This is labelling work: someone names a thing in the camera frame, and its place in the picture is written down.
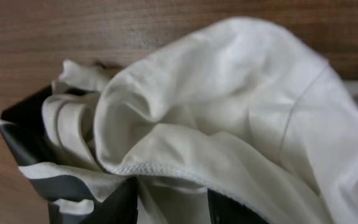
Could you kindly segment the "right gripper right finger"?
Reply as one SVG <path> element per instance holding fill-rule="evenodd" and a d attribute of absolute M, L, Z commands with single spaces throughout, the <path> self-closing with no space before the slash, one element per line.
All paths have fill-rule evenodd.
<path fill-rule="evenodd" d="M 212 224 L 268 224 L 245 205 L 210 189 L 208 207 Z"/>

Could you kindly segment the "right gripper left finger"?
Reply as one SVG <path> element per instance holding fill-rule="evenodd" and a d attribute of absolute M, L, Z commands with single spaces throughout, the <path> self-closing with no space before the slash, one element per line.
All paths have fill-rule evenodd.
<path fill-rule="evenodd" d="M 125 180 L 80 224 L 136 224 L 138 217 L 137 190 L 135 177 Z"/>

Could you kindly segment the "white t-shirt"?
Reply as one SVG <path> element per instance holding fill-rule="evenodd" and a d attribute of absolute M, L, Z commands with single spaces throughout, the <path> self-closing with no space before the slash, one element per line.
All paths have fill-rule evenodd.
<path fill-rule="evenodd" d="M 358 81 L 268 21 L 217 22 L 113 77 L 66 60 L 0 132 L 51 223 L 131 177 L 137 223 L 211 223 L 208 189 L 268 223 L 358 223 Z"/>

